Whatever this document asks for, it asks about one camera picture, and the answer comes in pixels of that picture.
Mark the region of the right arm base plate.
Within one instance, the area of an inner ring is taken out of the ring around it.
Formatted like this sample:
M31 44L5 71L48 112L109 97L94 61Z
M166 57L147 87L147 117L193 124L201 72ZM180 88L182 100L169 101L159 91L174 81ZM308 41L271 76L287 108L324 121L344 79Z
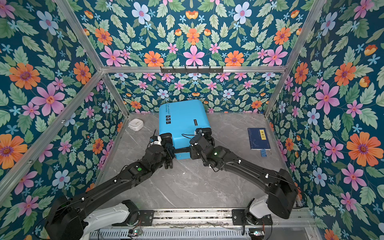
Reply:
M232 209L232 221L234 226L272 226L273 220L271 215L257 218L246 209Z

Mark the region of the dark blue book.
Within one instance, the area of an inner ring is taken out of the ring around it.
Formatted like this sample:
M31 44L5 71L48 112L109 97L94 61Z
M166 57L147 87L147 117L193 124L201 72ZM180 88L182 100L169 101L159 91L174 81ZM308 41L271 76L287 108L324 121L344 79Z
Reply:
M271 148L266 128L248 128L251 150L269 150Z

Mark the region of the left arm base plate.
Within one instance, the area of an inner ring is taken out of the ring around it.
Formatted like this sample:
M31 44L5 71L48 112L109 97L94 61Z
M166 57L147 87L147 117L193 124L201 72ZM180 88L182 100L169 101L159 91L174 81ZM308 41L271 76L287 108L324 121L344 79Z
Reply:
M134 226L152 226L154 220L154 210L138 210L133 213L133 225Z

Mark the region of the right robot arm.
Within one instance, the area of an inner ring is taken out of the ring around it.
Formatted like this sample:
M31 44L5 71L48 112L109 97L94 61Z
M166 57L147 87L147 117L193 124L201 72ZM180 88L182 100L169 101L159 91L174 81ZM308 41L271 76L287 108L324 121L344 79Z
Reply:
M248 215L257 219L270 214L290 218L299 191L288 171L277 172L246 161L225 147L214 147L202 134L194 136L190 145L191 154L201 159L204 166L233 173L264 191L262 197L251 200Z

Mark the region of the blue suitcase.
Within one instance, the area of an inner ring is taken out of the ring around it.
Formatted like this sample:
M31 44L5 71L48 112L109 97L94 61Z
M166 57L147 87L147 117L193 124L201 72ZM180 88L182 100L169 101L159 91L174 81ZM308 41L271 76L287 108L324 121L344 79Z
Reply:
M175 148L174 159L192 159L190 140L199 133L212 138L212 145L215 146L212 129L201 101L188 100L160 106L159 136L162 138L162 145L170 143Z

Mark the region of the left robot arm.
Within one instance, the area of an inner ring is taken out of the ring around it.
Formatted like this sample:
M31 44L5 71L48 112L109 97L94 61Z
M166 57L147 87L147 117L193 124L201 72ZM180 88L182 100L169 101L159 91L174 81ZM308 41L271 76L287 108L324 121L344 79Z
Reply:
M175 157L170 144L152 145L138 161L126 165L113 178L88 192L54 200L46 218L45 229L51 240L79 240L90 224L85 222L97 208L115 196L132 189L149 179L166 162Z

